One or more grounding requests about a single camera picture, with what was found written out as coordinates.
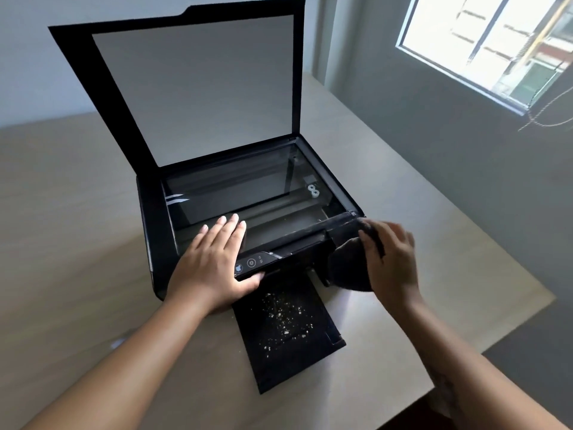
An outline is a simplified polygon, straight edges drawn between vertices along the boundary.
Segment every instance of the table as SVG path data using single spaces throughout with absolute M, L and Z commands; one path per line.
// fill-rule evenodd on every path
M 301 132 L 368 216 L 414 233 L 421 290 L 479 351 L 553 296 L 309 75 Z M 0 130 L 0 416 L 23 425 L 143 323 L 135 175 L 96 113 Z M 347 346 L 258 394 L 233 312 L 197 330 L 143 429 L 374 430 L 428 392 L 371 294 L 319 287 Z

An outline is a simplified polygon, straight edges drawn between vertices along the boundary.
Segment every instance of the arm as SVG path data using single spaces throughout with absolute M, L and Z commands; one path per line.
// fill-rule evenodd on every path
M 204 226 L 177 264 L 160 309 L 95 368 L 40 412 L 25 430 L 135 429 L 201 320 L 258 287 L 233 267 L 245 222 L 233 214 Z
M 411 233 L 393 223 L 367 220 L 386 255 L 361 231 L 372 289 L 418 351 L 434 384 L 463 428 L 564 430 L 530 398 L 426 306 L 418 288 Z

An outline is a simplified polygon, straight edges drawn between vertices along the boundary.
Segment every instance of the forearm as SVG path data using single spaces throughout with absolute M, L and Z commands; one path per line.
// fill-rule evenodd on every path
M 435 380 L 447 381 L 450 406 L 472 428 L 565 429 L 422 302 L 394 314 Z
M 136 428 L 205 315 L 200 299 L 164 303 L 117 350 L 44 409 L 25 429 Z

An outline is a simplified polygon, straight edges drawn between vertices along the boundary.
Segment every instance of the hand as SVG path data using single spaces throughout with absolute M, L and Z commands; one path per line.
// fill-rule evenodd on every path
M 370 285 L 384 308 L 395 317 L 411 303 L 422 301 L 414 256 L 414 236 L 396 223 L 363 220 L 376 229 L 386 253 L 380 258 L 372 238 L 359 231 L 366 252 Z
M 241 282 L 234 278 L 235 262 L 247 229 L 247 224 L 237 224 L 238 220 L 239 216 L 233 214 L 229 222 L 225 216 L 220 217 L 211 230 L 203 225 L 171 275 L 166 301 L 199 299 L 208 314 L 257 289 L 264 273 Z

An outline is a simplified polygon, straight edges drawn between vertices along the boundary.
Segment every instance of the control panel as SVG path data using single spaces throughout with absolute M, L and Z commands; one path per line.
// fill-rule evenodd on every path
M 240 258 L 235 264 L 235 276 L 243 274 L 255 268 L 270 264 L 273 261 L 280 260 L 282 257 L 272 252 L 257 252 Z

